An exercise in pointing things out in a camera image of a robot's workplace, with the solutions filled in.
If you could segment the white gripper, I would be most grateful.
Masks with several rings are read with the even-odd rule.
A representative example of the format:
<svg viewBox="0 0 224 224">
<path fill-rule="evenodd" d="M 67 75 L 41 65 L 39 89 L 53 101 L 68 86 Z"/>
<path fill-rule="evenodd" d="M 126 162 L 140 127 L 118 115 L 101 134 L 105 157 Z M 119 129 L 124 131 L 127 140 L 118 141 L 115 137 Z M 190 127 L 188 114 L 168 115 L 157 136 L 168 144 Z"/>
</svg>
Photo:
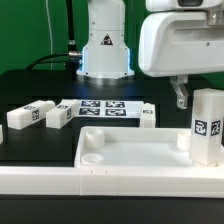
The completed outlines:
<svg viewBox="0 0 224 224">
<path fill-rule="evenodd" d="M 187 75 L 224 71 L 224 27 L 208 26 L 205 12 L 151 14 L 141 27 L 138 64 L 148 76 L 172 76 L 177 106 L 186 109 Z"/>
</svg>

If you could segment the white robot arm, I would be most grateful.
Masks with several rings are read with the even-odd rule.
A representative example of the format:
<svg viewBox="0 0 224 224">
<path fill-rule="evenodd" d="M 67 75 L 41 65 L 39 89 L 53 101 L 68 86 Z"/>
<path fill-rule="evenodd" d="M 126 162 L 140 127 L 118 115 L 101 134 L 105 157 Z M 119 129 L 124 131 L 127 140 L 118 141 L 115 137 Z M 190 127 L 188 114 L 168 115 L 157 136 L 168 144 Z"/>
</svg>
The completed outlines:
<svg viewBox="0 0 224 224">
<path fill-rule="evenodd" d="M 177 106 L 188 107 L 188 77 L 224 71 L 224 0 L 145 0 L 150 15 L 139 38 L 138 65 L 151 77 L 168 76 Z M 89 40 L 78 77 L 114 85 L 134 75 L 124 43 L 123 0 L 88 0 Z"/>
</svg>

